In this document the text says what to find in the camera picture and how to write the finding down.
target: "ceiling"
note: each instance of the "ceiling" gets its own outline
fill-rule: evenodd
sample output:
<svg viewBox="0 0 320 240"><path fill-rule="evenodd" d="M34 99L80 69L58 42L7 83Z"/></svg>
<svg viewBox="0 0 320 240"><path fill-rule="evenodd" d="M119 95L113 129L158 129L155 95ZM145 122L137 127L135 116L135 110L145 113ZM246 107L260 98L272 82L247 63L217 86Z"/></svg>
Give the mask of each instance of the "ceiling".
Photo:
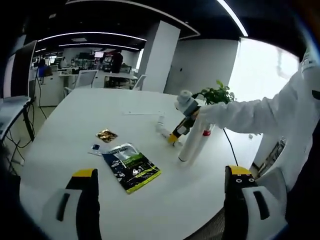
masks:
<svg viewBox="0 0 320 240"><path fill-rule="evenodd" d="M295 29L292 13L280 5L279 1L225 1L239 17L249 38L274 44L298 56L303 55L304 44ZM238 40L243 36L229 14L216 0L76 0L67 4L65 2L57 0L41 14L37 12L33 15L27 28L27 38L30 41L74 32L108 32L144 39L148 29L159 20L180 28L180 38L186 38L185 40ZM134 49L142 49L145 44L143 40L125 36L86 33L43 40L38 43L37 49L57 50L61 48L59 45L74 44L76 42L72 41L73 38L82 37L86 38L86 43L111 44Z"/></svg>

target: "white chair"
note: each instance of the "white chair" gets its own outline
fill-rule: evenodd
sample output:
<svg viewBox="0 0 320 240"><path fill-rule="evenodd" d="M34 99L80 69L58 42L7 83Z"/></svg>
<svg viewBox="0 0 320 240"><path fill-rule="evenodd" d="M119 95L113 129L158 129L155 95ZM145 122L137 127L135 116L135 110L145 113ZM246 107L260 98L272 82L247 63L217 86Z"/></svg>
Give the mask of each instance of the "white chair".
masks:
<svg viewBox="0 0 320 240"><path fill-rule="evenodd" d="M75 82L72 83L72 87L64 88L64 97L66 97L69 93L72 92L73 89L76 88L92 88L92 84L96 77L98 70L81 70L79 71L79 75L77 76Z"/></svg>
<svg viewBox="0 0 320 240"><path fill-rule="evenodd" d="M132 90L134 91L141 91L142 87L144 85L144 81L146 79L147 75L142 74L138 80L136 81L135 85L133 86Z"/></svg>

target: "gold foil packet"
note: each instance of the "gold foil packet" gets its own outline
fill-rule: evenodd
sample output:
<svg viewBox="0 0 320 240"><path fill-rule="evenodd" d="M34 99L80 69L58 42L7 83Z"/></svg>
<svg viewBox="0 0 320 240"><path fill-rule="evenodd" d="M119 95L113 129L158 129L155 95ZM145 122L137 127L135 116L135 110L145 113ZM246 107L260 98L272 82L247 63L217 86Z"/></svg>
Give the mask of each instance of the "gold foil packet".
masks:
<svg viewBox="0 0 320 240"><path fill-rule="evenodd" d="M113 139L115 139L116 137L118 137L117 134L113 133L112 131L110 131L109 129L104 129L101 132L98 132L96 134L96 136L101 139L102 141L104 141L105 143L110 143Z"/></svg>

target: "green leaves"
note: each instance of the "green leaves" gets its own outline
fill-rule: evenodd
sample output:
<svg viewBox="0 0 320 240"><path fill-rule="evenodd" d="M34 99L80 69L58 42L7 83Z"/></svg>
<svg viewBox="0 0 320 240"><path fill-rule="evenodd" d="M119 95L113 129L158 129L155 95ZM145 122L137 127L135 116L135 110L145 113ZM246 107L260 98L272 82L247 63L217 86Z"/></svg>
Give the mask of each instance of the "green leaves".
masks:
<svg viewBox="0 0 320 240"><path fill-rule="evenodd" d="M224 86L220 80L217 80L216 83L219 85L218 89L207 87L195 95L202 95L205 98L205 103L207 105L220 102L227 104L235 100L235 94L233 92L228 92L228 90L230 90L228 86Z"/></svg>

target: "white sleeve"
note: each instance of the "white sleeve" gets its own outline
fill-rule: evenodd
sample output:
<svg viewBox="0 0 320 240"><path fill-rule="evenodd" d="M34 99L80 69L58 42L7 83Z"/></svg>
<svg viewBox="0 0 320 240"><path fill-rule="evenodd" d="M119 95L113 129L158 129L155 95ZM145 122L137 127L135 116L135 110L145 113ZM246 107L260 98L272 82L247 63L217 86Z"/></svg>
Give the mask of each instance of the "white sleeve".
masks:
<svg viewBox="0 0 320 240"><path fill-rule="evenodd" d="M294 82L296 73L273 99L220 102L200 108L199 118L237 133L285 136L296 111L298 94Z"/></svg>

